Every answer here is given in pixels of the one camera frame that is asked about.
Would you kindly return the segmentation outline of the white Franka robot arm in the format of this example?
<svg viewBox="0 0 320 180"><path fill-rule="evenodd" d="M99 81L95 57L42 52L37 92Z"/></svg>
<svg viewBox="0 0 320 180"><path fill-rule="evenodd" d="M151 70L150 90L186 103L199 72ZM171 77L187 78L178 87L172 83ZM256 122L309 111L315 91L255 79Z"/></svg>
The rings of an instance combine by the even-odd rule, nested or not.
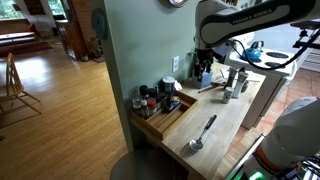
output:
<svg viewBox="0 0 320 180"><path fill-rule="evenodd" d="M196 6L195 42L209 50L228 39L281 24L317 19L320 0L266 0L240 9L221 0ZM320 99L292 102L243 164L249 180L319 180Z"/></svg>

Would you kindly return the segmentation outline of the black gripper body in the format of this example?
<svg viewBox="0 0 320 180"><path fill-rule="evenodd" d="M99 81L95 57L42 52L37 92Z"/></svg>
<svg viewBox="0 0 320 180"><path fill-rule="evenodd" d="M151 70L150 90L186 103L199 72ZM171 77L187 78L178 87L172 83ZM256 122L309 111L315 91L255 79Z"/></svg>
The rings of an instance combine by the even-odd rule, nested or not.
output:
<svg viewBox="0 0 320 180"><path fill-rule="evenodd" d="M212 50L196 50L196 65L195 71L197 74L203 72L210 72L211 64L213 63L213 51Z"/></svg>

